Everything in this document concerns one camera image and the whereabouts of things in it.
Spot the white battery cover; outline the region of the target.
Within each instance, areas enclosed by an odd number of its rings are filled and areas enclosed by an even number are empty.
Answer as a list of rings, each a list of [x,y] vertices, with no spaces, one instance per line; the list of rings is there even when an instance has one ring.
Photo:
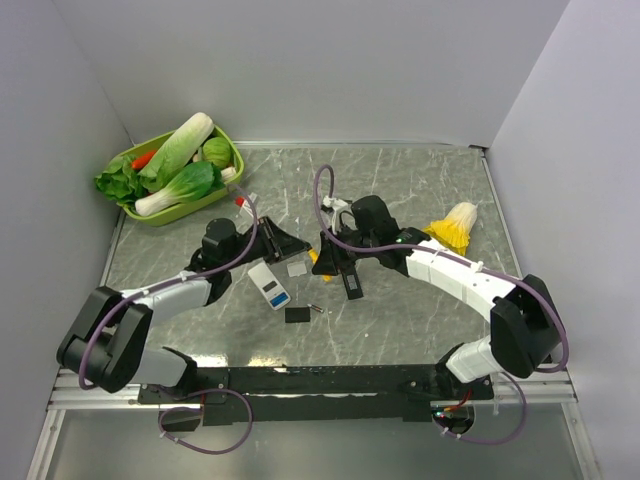
[[[296,278],[307,273],[306,263],[304,261],[295,261],[287,264],[287,273],[290,278]]]

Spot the black remote control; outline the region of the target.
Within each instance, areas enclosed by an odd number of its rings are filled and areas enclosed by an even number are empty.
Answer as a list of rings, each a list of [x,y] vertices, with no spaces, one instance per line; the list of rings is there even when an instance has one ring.
[[[364,296],[361,282],[354,265],[342,269],[341,277],[348,300],[357,300]]]

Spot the small battery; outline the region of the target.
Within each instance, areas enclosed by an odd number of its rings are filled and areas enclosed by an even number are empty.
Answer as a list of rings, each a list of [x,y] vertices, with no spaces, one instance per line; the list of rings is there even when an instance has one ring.
[[[311,303],[307,304],[307,306],[308,306],[309,309],[311,309],[311,310],[313,310],[315,312],[324,313],[324,309],[322,307],[320,307],[320,306],[317,306],[317,305],[311,304]]]

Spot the white red remote control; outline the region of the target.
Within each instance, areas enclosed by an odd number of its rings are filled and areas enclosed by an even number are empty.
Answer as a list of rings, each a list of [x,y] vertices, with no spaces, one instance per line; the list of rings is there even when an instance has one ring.
[[[290,295],[265,262],[249,269],[248,276],[272,310],[280,310],[291,301]]]

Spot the black battery cover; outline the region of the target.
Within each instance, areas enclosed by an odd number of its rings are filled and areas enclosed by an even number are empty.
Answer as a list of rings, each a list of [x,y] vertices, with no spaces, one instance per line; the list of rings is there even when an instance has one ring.
[[[286,307],[285,323],[297,324],[311,321],[311,309],[309,307]]]

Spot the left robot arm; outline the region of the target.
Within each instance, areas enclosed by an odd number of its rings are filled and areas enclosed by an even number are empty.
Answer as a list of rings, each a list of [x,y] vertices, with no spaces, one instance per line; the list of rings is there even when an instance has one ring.
[[[161,386],[176,402],[187,401],[198,387],[197,363],[169,347],[147,348],[151,326],[219,300],[237,266],[256,260],[279,263],[310,248],[268,217],[255,220],[244,233],[230,219],[214,219],[177,275],[133,290],[96,288],[60,343],[56,360],[77,374],[85,390],[116,393],[139,382]]]

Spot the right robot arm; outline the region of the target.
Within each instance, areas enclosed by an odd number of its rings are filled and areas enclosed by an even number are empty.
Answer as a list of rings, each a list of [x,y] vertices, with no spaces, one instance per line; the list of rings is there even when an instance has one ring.
[[[442,358],[436,383],[444,396],[459,398],[473,381],[494,373],[527,378],[553,370],[544,363],[567,338],[541,279],[491,271],[421,230],[400,228],[375,195],[353,203],[316,199],[314,210],[318,218],[331,216],[319,223],[321,251],[314,274],[342,276],[348,295],[359,298],[355,265],[374,258],[386,269],[444,291],[487,321],[490,330],[484,338],[463,343]]]

